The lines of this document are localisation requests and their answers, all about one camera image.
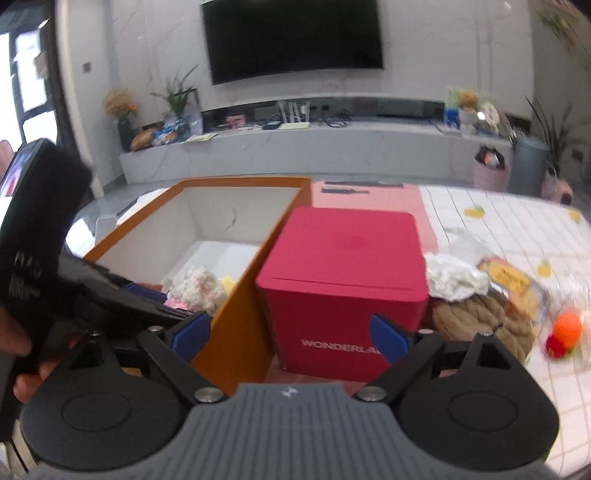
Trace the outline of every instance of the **orange box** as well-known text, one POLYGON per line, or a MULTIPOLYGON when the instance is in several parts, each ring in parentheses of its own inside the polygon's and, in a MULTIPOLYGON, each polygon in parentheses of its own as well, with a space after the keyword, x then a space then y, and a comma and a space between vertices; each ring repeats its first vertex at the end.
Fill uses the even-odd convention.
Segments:
POLYGON ((263 382, 273 359, 255 278, 290 212, 301 206, 311 206, 308 178, 182 180, 131 215, 85 258, 148 283, 162 283, 195 259, 218 277, 232 270, 236 287, 192 366, 233 394, 241 382, 263 382))

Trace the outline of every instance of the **orange ball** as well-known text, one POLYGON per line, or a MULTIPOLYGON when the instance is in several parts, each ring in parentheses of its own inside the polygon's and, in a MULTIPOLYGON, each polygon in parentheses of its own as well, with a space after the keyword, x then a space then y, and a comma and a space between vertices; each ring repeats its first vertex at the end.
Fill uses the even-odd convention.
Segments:
POLYGON ((562 313, 554 322, 552 334, 562 343, 564 348, 574 348, 581 338, 583 324, 578 315, 572 312, 562 313))

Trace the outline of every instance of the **television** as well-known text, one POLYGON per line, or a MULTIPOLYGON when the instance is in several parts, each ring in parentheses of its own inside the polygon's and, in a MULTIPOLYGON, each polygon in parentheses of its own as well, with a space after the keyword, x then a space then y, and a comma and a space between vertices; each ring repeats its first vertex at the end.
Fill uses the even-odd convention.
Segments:
POLYGON ((384 68, 377 0, 210 0, 202 14, 214 84, 384 68))

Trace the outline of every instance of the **pink trash can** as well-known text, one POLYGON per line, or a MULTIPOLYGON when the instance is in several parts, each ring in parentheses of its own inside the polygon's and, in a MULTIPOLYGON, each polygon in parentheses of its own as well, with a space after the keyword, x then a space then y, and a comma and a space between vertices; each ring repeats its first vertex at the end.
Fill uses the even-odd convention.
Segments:
POLYGON ((488 192, 504 192, 509 171, 487 167, 477 161, 474 162, 474 188, 488 192))

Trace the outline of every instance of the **red box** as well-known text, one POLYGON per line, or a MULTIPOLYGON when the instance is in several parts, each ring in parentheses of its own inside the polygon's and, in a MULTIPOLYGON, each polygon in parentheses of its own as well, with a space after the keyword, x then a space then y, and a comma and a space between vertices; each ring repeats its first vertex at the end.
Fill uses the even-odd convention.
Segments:
POLYGON ((369 381, 388 368, 369 321, 381 313, 417 330, 428 300, 409 213, 294 210, 256 284, 289 372, 369 381))

